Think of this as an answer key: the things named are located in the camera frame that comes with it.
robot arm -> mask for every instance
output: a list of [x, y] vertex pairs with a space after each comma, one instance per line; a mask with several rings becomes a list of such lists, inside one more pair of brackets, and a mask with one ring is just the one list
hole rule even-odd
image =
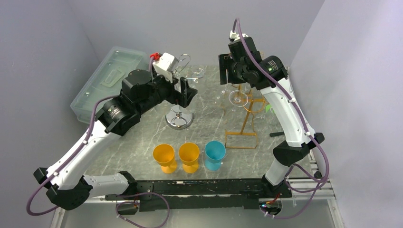
[[[96, 113], [92, 131], [88, 129], [55, 164], [34, 172], [40, 184], [50, 179], [45, 187], [48, 189], [46, 195], [53, 204], [71, 210], [91, 197], [137, 192], [137, 183], [128, 172], [109, 176], [83, 174], [97, 155], [139, 123], [142, 114], [163, 100], [182, 107], [189, 105], [197, 90], [190, 88], [185, 78], [172, 77], [172, 70], [178, 62], [172, 57], [164, 53], [154, 62], [156, 71], [153, 73], [145, 70], [130, 72], [122, 81], [119, 96], [107, 101]], [[181, 83], [181, 91], [175, 90], [177, 83]]]
[[[258, 62], [259, 66], [285, 88], [291, 97], [289, 99], [275, 83], [263, 75], [249, 58], [239, 34], [234, 35], [234, 32], [231, 31], [231, 43], [228, 44], [230, 53], [219, 55], [221, 84], [249, 83], [251, 87], [256, 87], [275, 110], [286, 136], [286, 140], [273, 149], [275, 160], [262, 178], [270, 191], [276, 191], [283, 185], [284, 176], [289, 167], [304, 158], [310, 149], [315, 147], [315, 144], [311, 141], [309, 135], [305, 134], [301, 118], [299, 118], [296, 109], [291, 103], [295, 102], [298, 106], [288, 73], [281, 60], [276, 56], [262, 59], [253, 39], [246, 34], [242, 34], [242, 37], [244, 37], [252, 57]], [[304, 116], [303, 119], [315, 140], [318, 143], [323, 142], [323, 134], [316, 133]]]

transparent plastic container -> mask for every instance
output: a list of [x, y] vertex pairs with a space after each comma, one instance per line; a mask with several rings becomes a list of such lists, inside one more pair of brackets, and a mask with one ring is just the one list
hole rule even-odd
[[[113, 47], [71, 103], [77, 119], [88, 124], [95, 103], [103, 97], [118, 95], [123, 78], [133, 70], [147, 70], [148, 60], [144, 52]], [[101, 109], [105, 102], [100, 103], [96, 110]]]

yellow cup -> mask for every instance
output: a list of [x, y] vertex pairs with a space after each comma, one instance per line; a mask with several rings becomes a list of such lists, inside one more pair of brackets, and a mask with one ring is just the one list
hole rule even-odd
[[197, 159], [200, 150], [196, 144], [188, 142], [179, 148], [179, 158], [182, 161], [183, 170], [187, 173], [194, 173], [199, 167]]
[[173, 173], [176, 169], [176, 161], [173, 147], [168, 144], [161, 144], [154, 148], [153, 157], [164, 173]]

gray marble tabletop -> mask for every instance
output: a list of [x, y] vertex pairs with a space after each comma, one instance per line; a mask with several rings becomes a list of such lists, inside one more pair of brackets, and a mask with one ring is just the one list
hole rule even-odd
[[[254, 129], [259, 139], [256, 149], [227, 149], [219, 170], [210, 171], [204, 167], [206, 143], [212, 140], [224, 143], [225, 129], [240, 130], [247, 112], [242, 107], [232, 106], [224, 111], [225, 109], [215, 105], [215, 97], [220, 91], [235, 90], [231, 85], [220, 85], [218, 66], [191, 66], [183, 72], [193, 72], [195, 68], [203, 68], [205, 77], [204, 81], [200, 80], [197, 85], [199, 93], [195, 99], [194, 121], [187, 129], [170, 128], [161, 111], [152, 109], [141, 117], [140, 123], [111, 144], [92, 163], [86, 174], [111, 175], [119, 171], [128, 171], [137, 180], [260, 178], [263, 176], [273, 162], [273, 148], [285, 139], [284, 136], [269, 136], [269, 133], [282, 131], [278, 119], [270, 111], [263, 111], [254, 116]], [[262, 104], [256, 103], [254, 107], [260, 109]], [[252, 132], [251, 120], [252, 115], [248, 119], [245, 132]], [[175, 149], [178, 167], [174, 173], [163, 173], [153, 158], [153, 149], [162, 143], [170, 144]], [[178, 156], [179, 147], [184, 143], [195, 143], [200, 148], [199, 168], [192, 174], [183, 171]], [[253, 136], [231, 136], [228, 138], [227, 145], [253, 146], [254, 143], [256, 141]], [[307, 157], [298, 163], [310, 171]], [[305, 177], [297, 169], [294, 169], [290, 176]]]

gray wall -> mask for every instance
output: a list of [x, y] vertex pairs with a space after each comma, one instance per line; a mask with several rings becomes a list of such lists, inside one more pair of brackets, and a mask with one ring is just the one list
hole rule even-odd
[[291, 64], [348, 228], [403, 227], [402, 11], [397, 0], [326, 0]]
[[[0, 2], [1, 227], [49, 227], [51, 214], [25, 212], [38, 186], [32, 173], [84, 133], [69, 105], [98, 64], [64, 0]], [[50, 207], [41, 191], [33, 210]]]
[[146, 53], [187, 53], [193, 64], [218, 64], [240, 17], [266, 56], [289, 65], [324, 0], [68, 0], [99, 60], [112, 46]]

